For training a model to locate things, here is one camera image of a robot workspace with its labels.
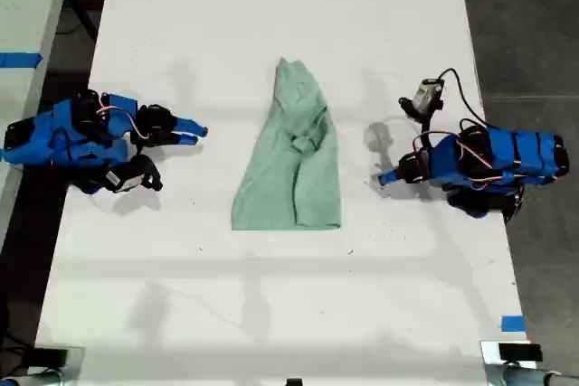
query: cable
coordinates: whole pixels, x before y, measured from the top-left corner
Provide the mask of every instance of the cable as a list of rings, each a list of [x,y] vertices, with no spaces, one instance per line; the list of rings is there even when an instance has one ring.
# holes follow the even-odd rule
[[[483,127],[479,122],[475,121],[474,119],[470,119],[470,118],[463,118],[459,121],[459,126],[460,126],[460,131],[464,131],[465,128],[462,126],[462,123],[464,121],[469,121],[472,125],[474,126],[479,126],[479,127]]]
[[[137,124],[135,123],[135,119],[133,119],[133,117],[131,116],[131,114],[128,113],[128,111],[126,111],[125,109],[120,108],[120,107],[118,107],[118,106],[104,106],[104,107],[100,108],[99,110],[97,110],[96,113],[97,113],[97,115],[102,115],[103,113],[105,113],[105,112],[107,112],[107,111],[109,111],[109,110],[113,110],[113,109],[115,109],[115,110],[122,110],[123,112],[125,112],[125,113],[127,114],[127,116],[128,116],[128,119],[130,119],[130,123],[133,125],[133,128],[134,128],[134,130],[137,132],[137,134],[139,135],[139,137],[140,137],[141,139],[148,139],[148,135],[143,136],[143,135],[141,134],[141,132],[138,131],[138,127],[137,127]]]
[[[460,97],[462,98],[462,102],[467,107],[467,109],[472,114],[472,116],[475,117],[482,125],[487,126],[489,128],[496,128],[496,127],[492,126],[491,124],[489,124],[487,121],[485,121],[483,118],[481,118],[479,115],[477,115],[477,113],[472,109],[472,107],[470,106],[466,97],[464,96],[464,91],[462,90],[462,83],[460,82],[459,73],[455,69],[447,68],[446,70],[441,72],[441,74],[438,76],[438,80],[442,79],[442,77],[444,77],[444,75],[446,75],[449,72],[454,74],[454,77],[456,78],[456,82],[459,85],[459,93],[460,93]]]
[[[441,135],[451,135],[451,136],[455,136],[455,137],[459,137],[456,133],[452,133],[451,131],[445,131],[445,130],[428,130],[428,131],[424,131],[423,133],[421,133],[420,135],[418,135],[417,137],[415,137],[413,139],[413,148],[414,148],[414,152],[417,151],[416,149],[416,140],[424,135],[430,135],[430,134],[441,134]],[[464,145],[461,141],[456,140],[455,142],[458,146],[460,146],[462,149],[468,151],[469,153],[471,153],[474,157],[476,157],[477,159],[480,160],[481,163],[483,163],[488,169],[492,169],[492,164],[489,163],[485,158],[481,157],[480,155],[478,155],[477,153],[474,152],[474,150],[472,148],[470,148],[469,146]]]
[[[515,178],[525,178],[529,175],[522,175],[522,174],[515,174]],[[502,175],[497,175],[497,176],[489,176],[487,178],[469,178],[466,177],[467,180],[471,180],[475,183],[489,183],[491,181],[498,181],[498,180],[502,180],[503,176]]]

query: gray floor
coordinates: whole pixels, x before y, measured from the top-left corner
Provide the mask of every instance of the gray floor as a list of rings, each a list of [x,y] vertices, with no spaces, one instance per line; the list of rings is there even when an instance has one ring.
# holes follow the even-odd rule
[[[467,7],[488,120],[558,133],[570,152],[572,173],[527,189],[508,238],[529,338],[542,344],[546,368],[579,375],[579,0],[467,0]],[[63,13],[62,30],[74,23]],[[50,69],[88,71],[92,48],[82,29],[60,35]]]

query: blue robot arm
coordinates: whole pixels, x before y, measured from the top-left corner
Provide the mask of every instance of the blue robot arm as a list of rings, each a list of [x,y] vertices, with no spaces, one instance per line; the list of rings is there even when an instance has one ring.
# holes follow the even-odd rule
[[[461,132],[431,131],[435,110],[442,108],[442,76],[453,72],[467,108],[479,121],[463,119]],[[563,139],[540,132],[508,131],[496,128],[479,118],[462,93],[454,69],[438,79],[423,80],[413,100],[400,99],[406,115],[422,125],[420,149],[400,159],[398,167],[378,175],[381,185],[405,180],[420,183],[433,180],[449,192],[449,204],[473,217],[489,210],[501,210],[508,221],[520,207],[525,184],[549,184],[569,171],[569,159]],[[472,126],[463,128],[463,121]],[[447,136],[432,146],[429,135]]]
[[[207,135],[207,128],[158,105],[138,108],[134,99],[87,89],[48,112],[8,126],[2,157],[15,165],[60,166],[76,171],[79,178],[84,174],[103,178],[115,170],[133,174],[147,169],[158,174],[145,156],[135,159],[137,171],[127,171],[133,161],[128,160],[127,133],[139,155],[143,147],[195,145],[198,137]]]

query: blue painter's tape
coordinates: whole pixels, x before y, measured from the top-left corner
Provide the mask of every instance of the blue painter's tape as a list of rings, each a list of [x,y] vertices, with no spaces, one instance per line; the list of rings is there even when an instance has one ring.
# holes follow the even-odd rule
[[[0,52],[0,68],[36,68],[42,59],[40,53]]]
[[[503,332],[525,332],[525,318],[521,315],[504,315],[500,322]]]

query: white table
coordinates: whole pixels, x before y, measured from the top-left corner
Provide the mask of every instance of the white table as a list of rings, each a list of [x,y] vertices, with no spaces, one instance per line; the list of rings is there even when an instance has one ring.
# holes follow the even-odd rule
[[[62,0],[0,0],[0,52],[41,53],[36,70],[0,69],[0,132],[36,114]],[[0,248],[4,243],[21,172],[0,164]]]
[[[280,56],[336,123],[339,231],[231,231]],[[448,66],[481,111],[464,0],[106,0],[90,85],[210,134],[150,153],[159,194],[69,191],[37,342],[85,347],[82,385],[486,384],[479,341],[525,339],[499,328],[520,314],[501,217],[367,185],[368,127],[397,161],[418,129],[398,98]],[[456,129],[452,80],[445,99],[433,125]]]

